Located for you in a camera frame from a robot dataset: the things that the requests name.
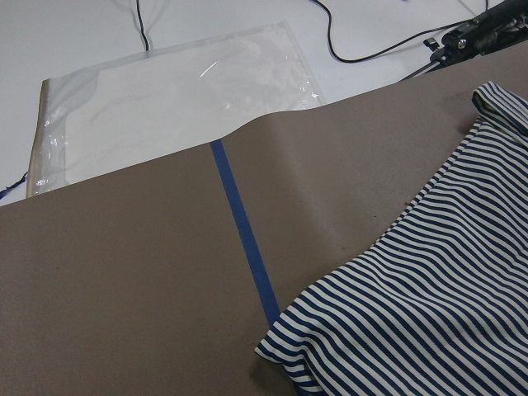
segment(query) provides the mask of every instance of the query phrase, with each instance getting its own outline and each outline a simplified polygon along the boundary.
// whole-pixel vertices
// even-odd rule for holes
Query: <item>black cable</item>
[[[402,40],[399,43],[396,43],[395,45],[391,45],[390,47],[388,47],[386,49],[382,49],[380,52],[376,52],[375,54],[367,55],[367,56],[364,56],[362,58],[357,58],[357,59],[345,59],[345,58],[342,58],[341,56],[339,56],[338,54],[336,54],[336,51],[333,48],[332,37],[330,36],[330,32],[332,30],[332,13],[327,8],[327,6],[322,4],[319,0],[309,0],[309,1],[310,2],[314,2],[315,4],[320,6],[328,14],[328,32],[327,32],[328,48],[330,49],[330,53],[332,54],[332,57],[334,59],[338,60],[339,62],[343,62],[344,64],[356,64],[358,62],[363,62],[363,61],[366,61],[366,60],[369,60],[369,59],[373,59],[373,58],[375,58],[377,56],[380,56],[380,55],[382,55],[382,54],[384,54],[386,52],[389,52],[390,50],[393,50],[393,49],[399,47],[400,45],[403,45],[403,44],[409,42],[410,40],[416,39],[417,37],[419,37],[421,35],[426,35],[427,33],[433,33],[435,31],[443,31],[444,29],[449,29],[450,27],[455,27],[455,26],[458,26],[461,23],[465,22],[465,21],[460,21],[460,22],[456,22],[456,23],[451,23],[449,25],[436,27],[434,29],[429,29],[427,31],[421,31],[420,33],[417,33],[416,35],[412,35],[411,37],[408,37],[407,39]]]
[[[26,181],[26,178],[27,178],[27,172],[24,173],[24,176],[22,176],[22,179],[20,179],[19,181],[17,181],[15,184],[13,184],[12,186],[9,186],[9,187],[6,187],[5,190],[2,190],[0,191],[0,200],[6,196],[7,194],[9,194],[9,192],[11,192],[11,190],[14,190],[16,189],[18,186],[20,186],[23,182]]]
[[[136,6],[136,10],[138,11],[139,29],[141,30],[141,35],[142,35],[143,41],[145,43],[145,51],[148,51],[149,50],[149,41],[147,40],[147,36],[145,35],[145,30],[143,28],[143,19],[141,19],[141,11],[139,10],[139,0],[135,0],[135,6]]]

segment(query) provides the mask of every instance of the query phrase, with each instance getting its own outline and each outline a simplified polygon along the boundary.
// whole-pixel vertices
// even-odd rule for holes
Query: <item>blue tape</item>
[[[249,223],[248,215],[244,208],[242,198],[238,192],[237,183],[229,166],[229,160],[221,140],[215,140],[210,144],[213,150],[216,167],[224,184],[225,195],[228,198],[234,221],[237,225],[238,234],[246,253],[247,263],[253,275],[258,295],[266,315],[267,322],[271,326],[280,314],[279,305],[271,288],[270,279],[266,273],[266,267],[258,249],[257,240]]]

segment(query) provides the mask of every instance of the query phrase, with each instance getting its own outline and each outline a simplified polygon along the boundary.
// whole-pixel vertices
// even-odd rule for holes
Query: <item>white table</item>
[[[490,7],[499,3],[492,0]],[[326,0],[336,51],[355,58],[484,9],[482,0]],[[422,40],[361,64],[328,53],[325,12],[309,0],[142,0],[152,48],[280,21],[290,24],[326,103],[394,83],[427,63]],[[0,0],[0,190],[28,168],[42,80],[143,50],[135,0]],[[21,186],[3,200],[25,197]]]

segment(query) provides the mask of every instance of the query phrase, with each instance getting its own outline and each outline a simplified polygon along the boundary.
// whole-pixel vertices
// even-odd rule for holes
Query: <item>white surface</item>
[[[490,5],[499,1],[492,0]],[[332,37],[345,57],[370,54],[418,31],[483,11],[483,0],[327,0]],[[326,42],[328,19],[309,0],[142,0],[154,48],[182,44],[286,20],[327,101],[394,83],[427,63],[417,39],[403,49],[362,64],[340,64]],[[40,84],[90,64],[143,49],[134,0],[0,0],[0,186],[28,166]],[[25,187],[0,200],[20,200]]]

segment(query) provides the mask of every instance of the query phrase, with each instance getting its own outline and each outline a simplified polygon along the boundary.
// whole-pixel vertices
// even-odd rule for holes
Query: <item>navy and white striped fabric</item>
[[[310,393],[528,394],[528,102],[480,117],[358,258],[308,287],[256,353]]]

